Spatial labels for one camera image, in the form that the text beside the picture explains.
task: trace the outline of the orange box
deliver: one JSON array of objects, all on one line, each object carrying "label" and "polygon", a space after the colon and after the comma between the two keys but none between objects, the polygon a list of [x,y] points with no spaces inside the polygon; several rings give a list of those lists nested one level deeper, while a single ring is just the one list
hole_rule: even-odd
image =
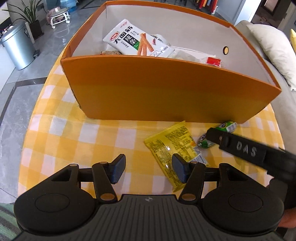
[{"label": "orange box", "polygon": [[[121,20],[172,46],[214,55],[223,68],[143,56],[100,55]],[[104,3],[67,45],[61,65],[87,117],[106,120],[243,123],[280,92],[251,44],[228,22],[169,4]]]}]

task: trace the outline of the yellow checkered tablecloth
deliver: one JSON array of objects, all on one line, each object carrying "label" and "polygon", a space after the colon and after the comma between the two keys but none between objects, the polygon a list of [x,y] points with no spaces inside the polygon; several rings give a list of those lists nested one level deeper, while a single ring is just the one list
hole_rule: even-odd
[{"label": "yellow checkered tablecloth", "polygon": [[[70,163],[86,168],[100,161],[111,162],[120,153],[126,155],[127,162],[124,174],[114,185],[119,197],[122,193],[171,194],[172,186],[145,146],[144,139],[175,123],[87,118],[59,63],[60,57],[49,73],[31,116],[23,146],[18,194]],[[197,141],[207,129],[217,124],[187,123],[186,126]],[[238,125],[235,133],[270,146],[284,147],[271,105]],[[202,153],[212,167],[218,167],[221,162],[230,163],[261,184],[269,183],[270,176],[264,170],[234,158],[219,150],[217,145],[203,149]],[[81,185],[95,196],[92,183]],[[204,193],[213,188],[214,183],[206,183]]]}]

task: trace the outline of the tiled floor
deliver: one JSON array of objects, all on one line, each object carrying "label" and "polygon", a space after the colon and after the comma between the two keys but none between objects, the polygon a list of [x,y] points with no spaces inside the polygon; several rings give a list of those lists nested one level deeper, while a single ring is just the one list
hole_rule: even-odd
[{"label": "tiled floor", "polygon": [[[44,35],[36,40],[41,53],[28,67],[14,70],[0,93],[0,202],[14,202],[22,145],[30,116],[57,57],[74,33],[105,0],[84,0],[78,10],[71,13],[71,22],[42,27]],[[166,3],[184,6],[180,0]],[[188,0],[186,7],[196,9]]]}]

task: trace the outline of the snack package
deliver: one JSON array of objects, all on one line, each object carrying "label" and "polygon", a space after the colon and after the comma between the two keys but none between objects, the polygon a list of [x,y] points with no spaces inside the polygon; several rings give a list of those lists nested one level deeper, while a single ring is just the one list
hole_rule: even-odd
[{"label": "snack package", "polygon": [[106,51],[118,51],[116,48],[113,48],[110,44],[107,44]]},{"label": "snack package", "polygon": [[208,65],[213,65],[221,68],[221,59],[219,58],[207,57],[207,58],[199,59],[198,61],[201,64],[208,64]]},{"label": "snack package", "polygon": [[122,20],[103,39],[125,55],[168,57],[175,49],[140,30],[128,20]]},{"label": "snack package", "polygon": [[[234,132],[234,130],[237,127],[237,123],[233,122],[233,121],[227,121],[225,123],[220,124],[219,126],[217,126],[215,129],[218,129],[220,131],[226,131],[229,133]],[[216,143],[211,142],[209,140],[207,140],[207,138],[205,137],[205,133],[203,135],[201,135],[201,137],[198,139],[197,142],[197,146],[201,147],[201,148],[209,148],[213,145],[215,145]]]},{"label": "snack package", "polygon": [[175,124],[144,141],[151,150],[165,176],[176,192],[184,187],[172,168],[172,155],[178,153],[185,161],[198,161],[207,165],[195,141],[192,139],[185,121]]},{"label": "snack package", "polygon": [[152,34],[151,35],[153,38],[156,38],[157,40],[163,42],[164,44],[166,44],[167,46],[171,46],[171,44],[160,34]]},{"label": "snack package", "polygon": [[117,54],[122,54],[119,51],[113,50],[113,51],[101,51],[100,55],[117,55]]},{"label": "snack package", "polygon": [[221,68],[221,59],[219,58],[214,58],[214,57],[206,57],[202,59],[197,59],[193,55],[186,53],[182,50],[176,49],[174,52],[172,52],[168,58],[173,58],[173,59],[181,59],[181,60],[186,60],[186,61],[191,61],[191,62],[196,62],[200,64],[208,64],[208,65],[213,65]]}]

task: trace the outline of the silver trash can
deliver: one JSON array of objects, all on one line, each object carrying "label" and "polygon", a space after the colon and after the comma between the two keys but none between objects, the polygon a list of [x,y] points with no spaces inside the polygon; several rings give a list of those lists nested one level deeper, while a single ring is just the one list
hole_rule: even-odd
[{"label": "silver trash can", "polygon": [[2,36],[1,42],[16,69],[23,69],[33,62],[35,48],[24,21],[18,22],[10,28]]}]

